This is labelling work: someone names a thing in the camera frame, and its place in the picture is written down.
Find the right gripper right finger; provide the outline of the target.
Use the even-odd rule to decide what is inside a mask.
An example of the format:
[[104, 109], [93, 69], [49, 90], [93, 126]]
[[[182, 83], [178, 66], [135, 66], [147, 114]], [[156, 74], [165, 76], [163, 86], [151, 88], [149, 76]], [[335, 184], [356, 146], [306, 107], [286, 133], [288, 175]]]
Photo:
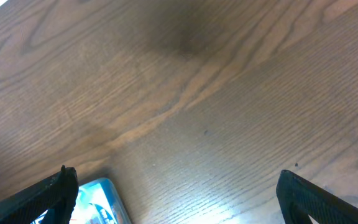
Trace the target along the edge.
[[358, 223], [358, 208], [290, 170], [282, 170], [276, 194], [285, 223]]

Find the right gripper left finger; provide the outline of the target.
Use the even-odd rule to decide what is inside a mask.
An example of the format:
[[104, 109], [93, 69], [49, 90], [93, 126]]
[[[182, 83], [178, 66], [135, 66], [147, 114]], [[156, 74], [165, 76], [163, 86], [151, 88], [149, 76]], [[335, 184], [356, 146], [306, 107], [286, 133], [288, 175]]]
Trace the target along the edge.
[[0, 223], [32, 223], [44, 214], [42, 223], [67, 224], [78, 191], [75, 168], [62, 166], [56, 174], [0, 201]]

